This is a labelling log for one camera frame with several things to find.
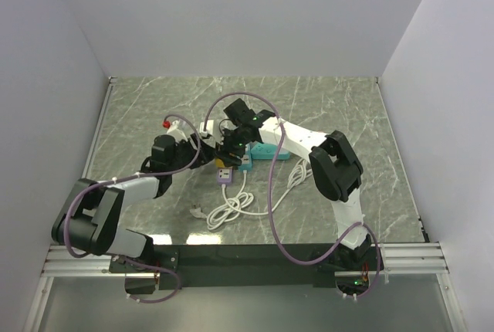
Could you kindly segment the purple power strip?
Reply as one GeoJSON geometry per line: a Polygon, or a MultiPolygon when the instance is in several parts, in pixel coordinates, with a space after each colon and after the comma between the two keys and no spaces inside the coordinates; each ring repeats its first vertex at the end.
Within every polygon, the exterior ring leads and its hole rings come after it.
{"type": "Polygon", "coordinates": [[[232,183],[233,170],[231,168],[219,168],[216,180],[219,185],[228,186],[232,183]]]}

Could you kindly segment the yellow cube socket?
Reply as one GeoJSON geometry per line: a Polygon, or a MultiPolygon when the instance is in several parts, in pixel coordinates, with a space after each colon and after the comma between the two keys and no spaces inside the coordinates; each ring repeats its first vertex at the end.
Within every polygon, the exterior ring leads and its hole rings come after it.
{"type": "Polygon", "coordinates": [[[225,163],[221,159],[216,158],[215,159],[215,166],[216,166],[216,168],[225,168],[225,163]]]}

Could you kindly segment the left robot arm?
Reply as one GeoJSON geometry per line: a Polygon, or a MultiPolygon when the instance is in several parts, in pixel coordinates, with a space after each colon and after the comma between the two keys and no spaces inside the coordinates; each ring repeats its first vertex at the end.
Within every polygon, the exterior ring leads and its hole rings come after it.
{"type": "Polygon", "coordinates": [[[154,262],[152,238],[119,227],[122,210],[161,197],[170,188],[173,174],[199,168],[214,158],[215,149],[193,134],[180,142],[169,135],[156,137],[151,155],[136,174],[106,185],[79,179],[52,225],[52,240],[59,244],[69,241],[72,248],[92,255],[126,256],[138,272],[150,269],[154,262]]]}

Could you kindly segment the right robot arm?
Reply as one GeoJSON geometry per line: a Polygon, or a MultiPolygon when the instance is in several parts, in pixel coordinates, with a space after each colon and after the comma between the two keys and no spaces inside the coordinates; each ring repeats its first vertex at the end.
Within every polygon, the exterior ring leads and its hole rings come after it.
{"type": "Polygon", "coordinates": [[[371,234],[364,226],[360,205],[363,165],[347,137],[313,131],[282,119],[274,110],[256,113],[238,98],[224,109],[235,126],[220,134],[217,156],[227,167],[239,166],[247,144],[273,144],[306,161],[319,193],[331,201],[338,229],[338,253],[342,266],[356,269],[366,259],[371,234]]]}

